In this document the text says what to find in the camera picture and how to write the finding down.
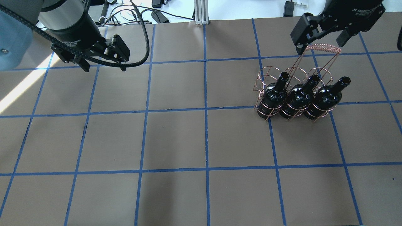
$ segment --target bottle neck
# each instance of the bottle neck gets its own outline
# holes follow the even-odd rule
[[[338,82],[336,82],[329,92],[332,95],[337,95],[340,93],[344,88],[346,88],[350,84],[351,80],[348,77],[341,77]]]
[[[302,86],[301,90],[303,92],[310,92],[314,89],[314,87],[320,82],[320,77],[316,74],[310,76],[306,83]]]
[[[279,75],[279,78],[274,86],[275,91],[282,91],[286,85],[286,82],[289,80],[289,74],[287,72],[282,72]]]

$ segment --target power adapter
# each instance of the power adapter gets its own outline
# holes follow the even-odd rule
[[[293,16],[294,9],[295,9],[295,3],[291,1],[286,1],[285,8],[283,9],[283,17]]]
[[[162,8],[162,4],[164,0],[152,0],[152,7],[153,8]]]
[[[159,11],[154,11],[151,13],[152,18],[158,23],[169,23],[169,20]]]

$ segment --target blue grid line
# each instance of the blue grid line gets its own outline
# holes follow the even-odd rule
[[[77,157],[77,164],[76,164],[75,172],[78,172],[78,168],[79,168],[79,166],[80,166],[82,148],[84,147],[84,140],[85,140],[85,135],[86,135],[86,129],[87,129],[87,127],[88,127],[89,116],[90,116],[91,106],[92,106],[92,100],[93,100],[93,98],[94,98],[96,81],[97,81],[97,79],[98,79],[98,73],[99,73],[99,66],[96,68],[96,74],[95,74],[94,84],[93,84],[93,87],[92,87],[91,97],[90,97],[90,99],[89,99],[89,104],[88,104],[88,112],[87,112],[87,114],[86,114],[85,126],[84,126],[84,130],[83,130],[83,132],[82,132],[82,138],[81,138],[80,149],[79,149],[79,151],[78,151],[78,157]],[[69,215],[70,215],[71,202],[72,202],[73,195],[74,195],[74,189],[75,189],[76,181],[77,181],[77,174],[74,174],[73,183],[72,183],[72,186],[71,186],[70,197],[69,197],[68,205],[67,205],[66,217],[64,218],[64,226],[67,226],[68,217],[69,217]]]
[[[367,57],[369,58],[369,61],[370,61],[370,64],[371,64],[371,66],[372,66],[372,68],[373,68],[373,71],[374,71],[374,73],[375,73],[375,76],[377,77],[378,82],[379,82],[379,84],[380,84],[380,86],[381,86],[381,89],[382,89],[382,91],[384,92],[385,98],[387,99],[387,101],[388,101],[388,103],[389,103],[389,105],[390,105],[390,107],[391,107],[391,111],[392,111],[392,114],[394,115],[395,122],[396,122],[396,124],[398,125],[399,132],[402,134],[402,127],[401,127],[401,124],[400,124],[400,122],[399,122],[399,120],[398,120],[398,117],[396,116],[394,107],[392,106],[392,104],[391,104],[391,102],[390,102],[390,98],[389,98],[389,96],[388,96],[388,94],[387,94],[387,91],[385,90],[385,87],[384,87],[384,85],[383,85],[382,82],[381,82],[381,78],[380,78],[379,75],[378,75],[377,69],[376,69],[375,66],[374,66],[373,60],[371,59],[370,53],[369,53],[369,51],[368,51],[368,49],[367,49],[367,46],[366,46],[366,44],[365,44],[365,42],[364,42],[364,40],[363,40],[363,36],[361,35],[361,33],[359,33],[359,37],[360,37],[360,40],[361,40],[361,42],[362,42],[362,44],[363,44],[364,50],[366,51]]]
[[[315,56],[313,50],[312,50],[312,54],[313,54],[314,63],[315,63],[315,65],[316,65],[316,67],[318,67],[317,59],[316,59],[316,56]],[[342,145],[341,145],[341,143],[340,143],[340,139],[339,139],[339,135],[338,135],[338,130],[336,129],[335,120],[334,120],[334,117],[333,117],[333,115],[332,115],[332,112],[329,112],[329,114],[330,114],[331,121],[332,121],[332,127],[334,128],[334,133],[335,133],[336,141],[337,141],[337,143],[338,143],[339,153],[340,153],[340,156],[341,156],[341,158],[342,158],[342,165],[343,165],[343,168],[344,168],[344,170],[345,170],[345,175],[346,175],[346,179],[347,179],[347,181],[348,181],[349,190],[350,190],[350,193],[351,193],[351,196],[352,196],[352,200],[353,200],[353,205],[355,206],[356,216],[357,216],[357,219],[358,219],[358,221],[359,221],[359,225],[362,225],[363,223],[362,223],[362,221],[361,221],[361,216],[360,216],[359,207],[358,207],[358,205],[357,205],[355,193],[354,193],[354,191],[353,191],[353,186],[352,186],[352,182],[351,182],[351,179],[350,179],[350,176],[349,176],[348,166],[346,165],[346,160],[345,160],[345,157],[344,157],[344,155],[343,155],[343,150],[342,150]]]
[[[279,176],[279,167],[278,167],[278,160],[277,160],[277,156],[276,156],[275,141],[274,141],[274,134],[273,134],[273,130],[272,130],[271,118],[268,118],[268,125],[269,125],[269,134],[271,136],[272,154],[274,157],[274,164],[275,164],[275,174],[276,174],[277,184],[278,184],[279,203],[281,205],[282,221],[283,221],[283,225],[286,226],[285,205],[283,204],[281,178]]]
[[[391,166],[402,165],[402,162],[362,162],[362,163],[347,163],[347,166]]]
[[[379,51],[379,52],[368,52],[368,54],[389,54],[389,53],[402,53],[402,51]],[[365,53],[341,53],[340,55],[366,55]],[[322,56],[333,56],[331,53],[324,54],[316,54],[316,57]],[[304,57],[312,57],[312,54],[306,54]],[[174,63],[191,63],[191,62],[209,62],[209,61],[230,61],[230,60],[256,60],[256,59],[270,59],[270,58],[297,58],[299,55],[282,55],[282,56],[260,56],[260,57],[246,57],[246,58],[218,58],[218,59],[199,59],[199,60],[177,60],[177,61],[160,61],[160,62],[152,62],[152,64],[174,64]],[[79,66],[59,66],[59,67],[47,67],[47,68],[17,68],[11,69],[12,71],[27,71],[27,70],[46,70],[46,69],[63,69],[63,68],[78,68]],[[104,65],[90,65],[90,67],[104,67]]]
[[[53,53],[50,55],[49,63],[48,63],[48,65],[47,65],[48,68],[50,67],[50,63],[51,63],[52,59],[53,59]],[[24,146],[25,146],[25,142],[26,142],[26,140],[27,140],[27,136],[28,136],[28,133],[29,133],[29,129],[31,128],[31,124],[32,124],[32,120],[33,120],[33,115],[35,114],[36,107],[38,106],[39,98],[41,97],[42,90],[43,90],[43,87],[44,87],[44,85],[45,85],[45,81],[46,81],[48,72],[49,72],[49,69],[47,69],[46,72],[45,72],[45,74],[43,75],[42,84],[41,84],[41,87],[40,87],[40,89],[39,89],[38,96],[37,96],[36,101],[35,101],[35,105],[34,105],[34,107],[33,107],[33,109],[32,109],[31,118],[30,118],[30,120],[29,120],[29,124],[28,124],[28,126],[27,126],[27,130],[26,130],[26,132],[25,132],[24,139],[23,139],[22,144],[21,144],[21,148],[20,148],[20,150],[19,150],[19,152],[18,152],[18,157],[17,157],[17,160],[16,160],[16,162],[15,162],[14,169],[13,169],[13,172],[12,172],[12,175],[11,175],[11,178],[10,178],[10,181],[9,181],[9,183],[8,183],[8,186],[7,186],[6,194],[4,195],[4,199],[3,199],[2,205],[1,205],[1,207],[0,207],[0,218],[1,218],[1,215],[3,214],[4,206],[6,205],[8,193],[10,192],[11,184],[12,184],[12,181],[14,180],[14,176],[15,176],[15,173],[16,173],[16,171],[17,171],[18,163],[20,162],[20,158],[21,158],[21,155],[22,155],[22,153],[23,153],[23,149],[24,149]]]
[[[365,104],[386,104],[388,101],[361,101],[361,102],[341,102],[338,105],[365,105]]]
[[[402,165],[402,162],[357,162],[346,163],[347,166],[391,166]],[[225,170],[255,170],[255,169],[286,169],[286,168],[326,168],[326,167],[343,167],[343,163],[338,164],[307,164],[307,165],[278,165],[278,166],[220,166],[208,167],[209,171],[225,171]],[[159,172],[187,172],[187,171],[205,171],[205,167],[201,168],[163,168],[163,169],[143,169],[143,173],[159,173]],[[32,172],[32,173],[15,173],[14,176],[41,176],[41,175],[95,175],[95,174],[118,174],[118,173],[139,173],[140,170],[114,170],[114,171],[66,171],[66,172]],[[13,173],[0,173],[0,177],[11,176]]]
[[[257,53],[258,53],[258,63],[260,64],[260,70],[263,68],[263,63],[261,61],[261,51],[260,51],[260,44],[258,42],[258,36],[257,36],[257,30],[255,28],[255,22],[254,18],[251,18],[251,23],[252,23],[252,28],[254,30],[254,37],[255,37],[255,43],[257,44]]]
[[[138,212],[139,212],[139,199],[141,194],[141,181],[142,181],[142,168],[144,165],[144,151],[145,151],[145,141],[148,123],[148,107],[150,103],[150,90],[151,90],[151,75],[152,75],[152,64],[154,58],[154,44],[155,44],[155,32],[156,25],[154,25],[152,30],[152,44],[151,44],[151,54],[150,54],[150,68],[148,72],[148,90],[147,90],[147,102],[145,106],[145,117],[144,117],[144,129],[142,131],[142,146],[141,146],[141,159],[139,162],[139,173],[138,173],[138,187],[137,187],[137,199],[135,201],[135,213],[134,213],[134,226],[138,225]]]
[[[361,104],[384,104],[384,103],[402,103],[402,100],[397,101],[361,101],[361,102],[341,102],[338,105],[361,105]],[[208,110],[223,110],[223,109],[249,109],[254,106],[230,106],[230,107],[208,107]],[[159,109],[148,110],[148,112],[172,112],[172,111],[204,111],[205,108],[177,108],[177,109]],[[110,114],[132,114],[132,113],[145,113],[145,110],[138,111],[99,111],[91,112],[90,115],[110,115]],[[36,117],[70,117],[70,116],[85,116],[87,113],[74,113],[74,114],[49,114],[49,115],[33,115]],[[28,118],[32,115],[0,115],[1,118]]]
[[[204,40],[204,110],[205,110],[205,184],[207,199],[207,226],[211,225],[211,211],[209,200],[209,155],[208,155],[208,99],[207,99],[207,31],[203,25]]]
[[[263,67],[263,65],[261,63],[261,58],[262,57],[261,57],[261,54],[260,54],[260,45],[258,43],[258,35],[257,35],[257,30],[256,30],[256,27],[255,27],[254,19],[251,19],[251,22],[252,22],[253,31],[254,31],[255,42],[256,42],[256,45],[257,45],[257,52],[258,52],[258,60],[259,60],[259,64],[260,64],[260,69],[262,69],[262,67]],[[280,202],[280,205],[281,205],[281,212],[282,212],[282,221],[283,221],[283,225],[286,226],[285,207],[284,207],[284,204],[283,204],[281,179],[279,177],[279,168],[278,168],[278,161],[277,161],[277,158],[276,158],[275,141],[274,141],[274,135],[273,135],[273,131],[272,131],[271,118],[268,118],[268,125],[269,125],[269,134],[271,136],[272,154],[273,154],[274,164],[275,164],[275,173],[276,173],[277,185],[278,185],[279,202]]]

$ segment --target wire bottle carrier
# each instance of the wire bottle carrier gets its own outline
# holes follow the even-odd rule
[[[323,66],[323,67],[316,67],[316,68],[312,68],[308,71],[308,73],[301,67],[299,67],[301,60],[303,59],[304,55],[306,54],[307,51],[309,50],[314,50],[314,51],[323,51],[323,52],[329,52],[329,53],[334,53],[333,57]],[[311,75],[313,74],[317,74],[318,76],[320,76],[320,82],[318,85],[316,85],[313,89],[314,94],[323,86],[326,85],[331,85],[333,82],[333,77],[331,72],[329,71],[329,69],[331,68],[331,66],[333,65],[333,63],[335,62],[336,58],[338,57],[338,55],[340,54],[341,49],[333,46],[333,45],[329,45],[329,44],[313,44],[313,45],[309,45],[305,51],[303,52],[303,54],[301,54],[296,62],[293,64],[292,67],[289,67],[285,70],[285,72],[289,73],[289,80],[286,83],[286,90],[288,91],[288,94],[290,92],[290,90],[294,87],[295,85],[295,81],[297,81],[297,84],[300,83],[304,83]],[[263,97],[264,97],[264,93],[265,93],[265,88],[268,86],[268,84],[270,84],[271,82],[275,82],[277,80],[277,78],[274,75],[278,75],[280,74],[282,71],[274,66],[265,66],[263,67],[257,74],[257,80],[254,84],[254,91],[258,92],[258,98],[257,98],[257,102],[254,106],[254,110],[258,111],[259,114],[265,115],[267,116],[266,120],[271,117],[276,115],[279,111],[282,111],[284,114],[290,116],[290,118],[288,119],[289,121],[292,120],[294,117],[300,116],[308,107],[305,107],[303,109],[296,109],[293,106],[291,106],[288,103],[282,103],[281,105],[279,105],[276,108],[271,108],[269,106],[266,106],[264,104]],[[268,109],[269,113],[267,114],[267,112],[262,112],[261,109],[259,109],[257,106],[258,105],[263,105],[265,108]],[[289,115],[286,112],[284,112],[281,107],[283,106],[283,104],[287,104],[288,107],[296,110],[296,113],[294,115]],[[321,110],[324,112],[324,114],[322,114],[319,117],[314,117],[316,119],[313,119],[313,122],[315,122],[317,119],[325,117],[328,112],[332,111],[334,107],[328,109],[328,110],[322,110],[320,108],[317,107],[317,105],[315,104],[311,104],[312,107]]]

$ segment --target black wine bottle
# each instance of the black wine bottle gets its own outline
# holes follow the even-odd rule
[[[321,87],[303,114],[309,119],[319,118],[340,102],[342,99],[341,91],[350,83],[350,78],[341,77],[334,85]]]
[[[313,89],[320,82],[320,77],[313,74],[304,84],[298,84],[290,90],[285,103],[282,105],[280,115],[286,119],[299,115],[299,111],[307,108],[313,98]]]
[[[257,106],[257,113],[261,118],[266,119],[269,115],[274,115],[279,111],[276,108],[279,108],[286,99],[285,85],[288,80],[289,74],[282,72],[276,82],[269,84],[265,88],[264,96]]]

